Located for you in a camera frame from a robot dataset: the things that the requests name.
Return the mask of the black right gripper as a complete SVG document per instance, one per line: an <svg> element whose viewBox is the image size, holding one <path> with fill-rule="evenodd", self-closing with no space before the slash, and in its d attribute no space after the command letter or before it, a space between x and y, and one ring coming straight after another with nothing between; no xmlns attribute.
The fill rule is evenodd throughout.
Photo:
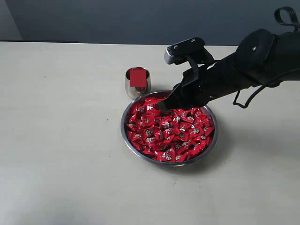
<svg viewBox="0 0 300 225"><path fill-rule="evenodd" d="M222 62L200 66L197 76L190 68L183 72L182 81L173 92L159 102L159 109L167 112L178 108L200 107L234 93L237 84L233 81L233 75L233 68Z"/></svg>

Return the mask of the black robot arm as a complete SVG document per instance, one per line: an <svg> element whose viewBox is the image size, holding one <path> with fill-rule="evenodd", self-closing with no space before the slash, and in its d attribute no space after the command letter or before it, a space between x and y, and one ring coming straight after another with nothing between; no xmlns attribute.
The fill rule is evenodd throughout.
<svg viewBox="0 0 300 225"><path fill-rule="evenodd" d="M159 103L166 112L171 109L201 107L210 101L254 87L259 93L284 81L300 78L300 34L275 35L259 29L246 36L237 50L216 60L195 37L167 47L167 64L185 62L190 69L180 83Z"/></svg>

